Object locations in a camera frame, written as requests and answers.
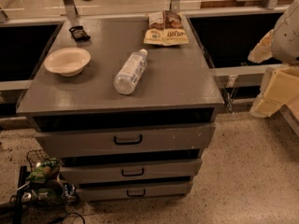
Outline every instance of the gray cabinet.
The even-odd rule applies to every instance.
[[[89,65],[75,77],[42,65],[17,112],[83,201],[186,195],[223,105],[189,24],[184,19],[190,44],[163,48],[143,44],[146,17],[78,22],[92,42],[76,44],[66,21],[50,51],[81,47]],[[113,77],[140,48],[149,53],[147,70],[133,95],[120,95]]]

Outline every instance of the bottle cap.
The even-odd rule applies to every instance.
[[[141,49],[139,52],[141,52],[142,54],[144,54],[145,56],[148,55],[148,51],[145,49]]]

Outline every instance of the floor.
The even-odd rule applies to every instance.
[[[1,204],[15,194],[19,168],[39,145],[26,119],[0,119],[0,126]],[[80,213],[89,224],[299,223],[299,138],[281,114],[256,119],[243,106],[234,114],[220,113],[216,127],[186,197],[79,203],[66,211]],[[22,224],[63,215],[57,207],[30,208]],[[65,223],[83,222],[70,217]]]

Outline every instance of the paper bowl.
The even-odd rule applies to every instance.
[[[90,59],[91,55],[87,50],[68,48],[54,51],[46,58],[44,64],[52,73],[72,77],[79,74]]]

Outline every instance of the gray drawer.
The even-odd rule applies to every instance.
[[[72,184],[117,182],[198,174],[202,160],[147,161],[112,165],[62,167],[61,174]]]
[[[56,158],[198,149],[208,146],[212,124],[151,130],[37,133],[36,140]]]
[[[77,189],[77,195],[83,202],[146,198],[169,195],[186,195],[192,188],[192,181],[136,184],[127,186]]]

